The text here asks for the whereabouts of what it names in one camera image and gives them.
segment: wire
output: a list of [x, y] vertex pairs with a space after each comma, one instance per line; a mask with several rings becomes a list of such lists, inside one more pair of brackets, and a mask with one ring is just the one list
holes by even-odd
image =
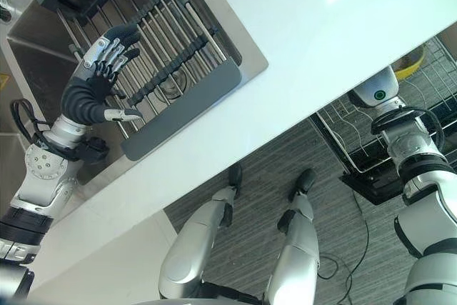
[[365, 245], [365, 249], [363, 250], [362, 256], [361, 256], [360, 260], [358, 260], [357, 264], [352, 269], [349, 269], [347, 263], [340, 256], [332, 254], [332, 253], [328, 253], [328, 252], [323, 252], [320, 254], [321, 259], [327, 259], [329, 261], [332, 261], [335, 264], [335, 269], [329, 276], [322, 276], [319, 273], [317, 274], [318, 277], [323, 280], [332, 279], [336, 275], [336, 273], [338, 273], [338, 270], [339, 270], [339, 263], [337, 260], [340, 260], [341, 263], [344, 265], [345, 269], [348, 271], [348, 276], [346, 277], [346, 280], [344, 281], [346, 293], [340, 300], [337, 301], [336, 305], [342, 305], [342, 302], [345, 301], [346, 299], [348, 299], [349, 304], [352, 305], [352, 299], [351, 299], [350, 292], [352, 290], [352, 285], [353, 285], [353, 274], [357, 270], [357, 268], [362, 264], [363, 260], [365, 259], [366, 253], [368, 251], [368, 245], [370, 244], [370, 231], [368, 229], [368, 223], [366, 222], [366, 219], [363, 216], [362, 208], [360, 207], [360, 204], [358, 203], [358, 200], [356, 198], [356, 194], [354, 193], [354, 191], [352, 191], [352, 197], [353, 197], [354, 201], [356, 202], [358, 212], [361, 215], [361, 218], [363, 219], [363, 222], [364, 222], [365, 228], [366, 228], [366, 245]]
[[[34, 126], [34, 135], [32, 136], [29, 131], [26, 129], [22, 119], [21, 119], [21, 114], [19, 112], [19, 109], [22, 108], [24, 112], [27, 115], [27, 118], [29, 118], [30, 122]], [[11, 111], [11, 115], [13, 116], [13, 120], [16, 123], [19, 131], [21, 132], [22, 135], [26, 138], [26, 140], [30, 144], [36, 144], [37, 146], [41, 147], [44, 150], [50, 151], [51, 153], [63, 157], [64, 159], [70, 160], [70, 161], [75, 161], [74, 156], [71, 155], [70, 150], [58, 150], [53, 144], [50, 144], [49, 141], [46, 139], [46, 137], [43, 135], [43, 132], [40, 130], [38, 127], [39, 124], [45, 124], [52, 126], [53, 123], [48, 122], [48, 121], [40, 121], [35, 117], [34, 113], [34, 108], [31, 105], [31, 102], [27, 99], [16, 99], [13, 100], [9, 104], [9, 109]]]
[[412, 111], [413, 115], [414, 112], [421, 112], [422, 114], [428, 115], [428, 117], [431, 119], [433, 125], [435, 126], [436, 130], [436, 140], [435, 140], [435, 145], [438, 148], [439, 151], [441, 151], [444, 147], [444, 142], [446, 140], [446, 137], [444, 135], [444, 130], [443, 127], [441, 126], [441, 123], [438, 119], [438, 117], [428, 109], [421, 109], [420, 107], [415, 107], [415, 106], [400, 106], [398, 109], [391, 110], [389, 112], [386, 112], [385, 114], [380, 115], [378, 118], [374, 119], [371, 122], [371, 132], [375, 133], [379, 131], [379, 128], [383, 125], [386, 125], [388, 122], [392, 121], [397, 117], [398, 114], [403, 113], [403, 112], [408, 112]]
[[24, 125], [24, 123], [23, 123], [23, 121], [21, 119], [21, 114], [19, 113], [19, 108], [20, 107], [24, 110], [25, 114], [27, 115], [27, 117], [29, 118], [30, 122], [34, 126], [35, 134], [37, 132], [40, 132], [38, 124], [52, 125], [52, 123], [49, 123], [47, 121], [39, 121], [35, 117], [34, 108], [31, 105], [31, 102], [29, 100], [27, 100], [27, 99], [24, 99], [24, 98], [16, 99], [16, 100], [13, 100], [9, 104], [9, 109], [11, 111], [11, 115], [13, 116], [13, 120], [16, 123], [16, 126], [18, 127], [18, 129], [21, 132], [21, 134], [26, 138], [26, 140], [30, 144], [36, 143], [36, 139], [33, 136], [31, 136], [31, 134], [26, 129], [26, 127], [25, 127], [25, 125]]
[[335, 264], [335, 269], [333, 270], [333, 272], [332, 272], [329, 276], [322, 276], [322, 275], [320, 275], [319, 273], [317, 273], [317, 276], [318, 276], [319, 278], [321, 278], [321, 279], [323, 279], [323, 280], [330, 280], [331, 278], [333, 278], [333, 277], [336, 275], [336, 273], [338, 273], [338, 270], [340, 269], [340, 266], [339, 266], [337, 260], [332, 259], [332, 258], [329, 257], [329, 256], [326, 256], [326, 255], [324, 255], [324, 254], [321, 254], [320, 257], [321, 257], [321, 259], [327, 259], [327, 260], [329, 260], [329, 261], [332, 261], [332, 262]]
[[363, 216], [362, 208], [360, 207], [360, 204], [358, 203], [358, 200], [356, 198], [356, 194], [354, 193], [354, 191], [352, 191], [352, 197], [354, 198], [354, 201], [356, 202], [357, 209], [358, 209], [358, 211], [359, 211], [359, 213], [360, 213], [360, 215], [361, 215], [361, 217], [363, 219], [363, 222], [365, 224], [365, 228], [366, 228], [366, 245], [365, 245], [365, 249], [363, 250], [362, 257], [360, 258], [360, 260], [358, 261], [356, 266], [354, 268], [352, 268], [351, 272], [349, 273], [349, 275], [346, 277], [346, 280], [344, 281], [344, 284], [345, 284], [347, 290], [346, 290], [346, 293], [344, 294], [343, 298], [341, 298], [339, 301], [337, 301], [337, 305], [341, 305], [341, 302], [349, 297], [349, 292], [351, 291], [351, 288], [352, 288], [352, 276], [353, 276], [354, 272], [357, 270], [357, 268], [362, 264], [363, 260], [365, 259], [366, 252], [368, 251], [368, 245], [370, 244], [370, 230], [368, 228], [368, 223], [366, 222], [366, 219]]

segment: gray rubber strip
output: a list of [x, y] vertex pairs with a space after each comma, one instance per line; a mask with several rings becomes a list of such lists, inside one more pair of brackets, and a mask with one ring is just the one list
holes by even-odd
[[125, 155], [137, 161], [197, 117], [241, 81], [232, 58], [215, 68], [197, 85], [164, 109], [129, 139], [122, 142]]

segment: wire dish rack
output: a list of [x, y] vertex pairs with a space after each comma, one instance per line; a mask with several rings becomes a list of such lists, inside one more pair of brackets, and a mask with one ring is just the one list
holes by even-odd
[[[437, 37], [423, 45], [421, 67], [407, 79], [399, 81], [400, 98], [405, 104], [433, 111], [446, 134], [445, 154], [453, 162], [457, 140], [457, 63]], [[373, 109], [354, 106], [347, 94], [311, 116], [315, 127], [343, 164], [341, 180], [380, 204], [401, 193], [402, 185], [381, 136], [371, 134]], [[422, 118], [431, 130], [428, 118]]]

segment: gray carpet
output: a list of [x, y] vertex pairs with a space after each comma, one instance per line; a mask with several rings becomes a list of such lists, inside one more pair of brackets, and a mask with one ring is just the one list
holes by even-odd
[[[243, 188], [235, 203], [233, 224], [220, 230], [205, 280], [262, 295], [283, 243], [276, 222], [287, 209], [289, 189], [306, 167], [313, 167], [318, 174], [309, 197], [320, 250], [340, 256], [349, 268], [355, 266], [366, 243], [366, 229], [351, 190], [338, 180], [341, 166], [308, 121], [262, 146], [241, 160], [241, 165]], [[175, 229], [179, 231], [190, 215], [225, 185], [224, 172], [167, 207]], [[393, 219], [403, 203], [397, 197], [373, 206], [357, 197], [371, 238], [366, 259], [353, 276], [352, 302], [392, 304], [401, 295], [414, 262], [393, 230]], [[331, 262], [323, 260], [320, 273], [328, 275], [332, 268]], [[345, 293], [347, 274], [341, 266], [332, 280], [319, 279], [315, 304], [336, 304]]]

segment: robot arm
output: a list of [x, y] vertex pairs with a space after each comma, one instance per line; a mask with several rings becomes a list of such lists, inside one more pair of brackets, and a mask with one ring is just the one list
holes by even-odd
[[[26, 296], [34, 278], [30, 264], [52, 221], [78, 186], [76, 173], [84, 161], [104, 158], [108, 149], [97, 138], [87, 139], [88, 127], [104, 121], [131, 121], [141, 114], [133, 109], [104, 105], [120, 69], [139, 55], [127, 51], [139, 40], [135, 26], [116, 26], [101, 36], [84, 54], [61, 100], [62, 114], [50, 130], [39, 131], [26, 99], [11, 103], [14, 119], [31, 146], [25, 153], [26, 177], [0, 219], [0, 299]], [[31, 117], [35, 134], [25, 131], [19, 107]]]
[[457, 175], [437, 147], [443, 146], [439, 125], [435, 144], [418, 117], [424, 111], [405, 106], [397, 92], [391, 67], [351, 92], [355, 105], [378, 112], [372, 132], [387, 142], [403, 182], [407, 207], [394, 227], [418, 261], [396, 305], [457, 304]]

